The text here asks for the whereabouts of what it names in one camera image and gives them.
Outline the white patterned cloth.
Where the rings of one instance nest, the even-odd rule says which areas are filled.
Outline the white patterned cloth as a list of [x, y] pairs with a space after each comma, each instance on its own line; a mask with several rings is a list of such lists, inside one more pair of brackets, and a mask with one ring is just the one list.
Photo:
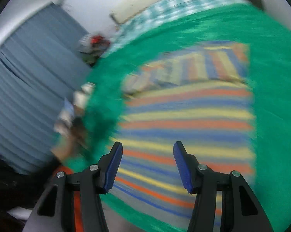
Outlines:
[[64, 105], [56, 119], [53, 130], [61, 136], [67, 136], [75, 118], [82, 117], [95, 90], [95, 84], [86, 82], [72, 96], [64, 99]]

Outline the clutter pile with red item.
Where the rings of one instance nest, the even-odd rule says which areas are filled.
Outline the clutter pile with red item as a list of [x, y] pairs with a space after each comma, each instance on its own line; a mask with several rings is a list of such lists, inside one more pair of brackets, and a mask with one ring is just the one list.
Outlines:
[[77, 50], [82, 54], [83, 61], [93, 67], [110, 44], [111, 42], [101, 34], [87, 34], [79, 40]]

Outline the blue grey curtain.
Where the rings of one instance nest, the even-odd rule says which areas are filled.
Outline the blue grey curtain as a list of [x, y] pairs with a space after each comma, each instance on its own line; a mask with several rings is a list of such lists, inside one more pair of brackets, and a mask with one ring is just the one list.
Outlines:
[[77, 50], [86, 33], [51, 4], [0, 46], [0, 154], [19, 173], [34, 172], [51, 155], [64, 99], [91, 70]]

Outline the green plush blanket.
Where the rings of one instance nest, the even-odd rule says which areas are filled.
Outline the green plush blanket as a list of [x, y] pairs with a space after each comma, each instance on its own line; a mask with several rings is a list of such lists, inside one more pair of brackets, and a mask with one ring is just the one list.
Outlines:
[[64, 166], [80, 172], [109, 151], [128, 99], [122, 94], [127, 75], [162, 53], [211, 41], [248, 46], [246, 85], [255, 117], [250, 136], [255, 181], [250, 187], [274, 231], [284, 231], [291, 223], [291, 32], [250, 4], [222, 6], [164, 23], [102, 58], [87, 79], [95, 90], [83, 119], [86, 147]]

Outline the orange object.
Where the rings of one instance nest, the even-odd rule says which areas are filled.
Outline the orange object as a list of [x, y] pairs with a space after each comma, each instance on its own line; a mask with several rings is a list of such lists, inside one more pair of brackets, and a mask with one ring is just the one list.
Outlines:
[[[59, 171], [63, 171], [66, 174], [74, 174], [73, 170], [71, 170], [67, 166], [60, 165], [53, 173], [53, 176], [55, 176], [55, 174]], [[73, 210], [74, 210], [75, 231], [76, 232], [84, 232], [82, 215], [81, 215], [81, 202], [80, 202], [80, 192], [79, 191], [75, 191], [73, 194]]]

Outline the teal checkered bed sheet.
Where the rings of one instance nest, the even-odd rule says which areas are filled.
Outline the teal checkered bed sheet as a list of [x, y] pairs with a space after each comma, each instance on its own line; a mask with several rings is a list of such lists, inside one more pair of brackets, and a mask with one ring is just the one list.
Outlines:
[[122, 49], [149, 30], [164, 23], [178, 20], [198, 12], [222, 6], [246, 3], [245, 0], [160, 0], [122, 24], [111, 39], [111, 45], [102, 55], [104, 58]]

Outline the dark bedside object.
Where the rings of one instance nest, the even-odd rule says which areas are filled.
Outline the dark bedside object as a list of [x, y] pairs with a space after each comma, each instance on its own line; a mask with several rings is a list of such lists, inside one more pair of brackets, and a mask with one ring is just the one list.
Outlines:
[[264, 6], [264, 2], [263, 0], [246, 0], [249, 1], [250, 3], [252, 3], [252, 5], [254, 5], [254, 7], [264, 11], [265, 10], [265, 6]]

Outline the striped knit sweater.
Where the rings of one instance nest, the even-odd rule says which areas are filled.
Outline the striped knit sweater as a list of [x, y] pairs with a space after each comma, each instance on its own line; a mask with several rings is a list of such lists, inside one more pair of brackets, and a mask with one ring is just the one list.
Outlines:
[[188, 226], [195, 197], [175, 164], [177, 141], [214, 171], [238, 170], [254, 184], [248, 53], [243, 43], [205, 42], [162, 53], [126, 76], [128, 99], [112, 135], [123, 144], [108, 198], [113, 209], [147, 231]]

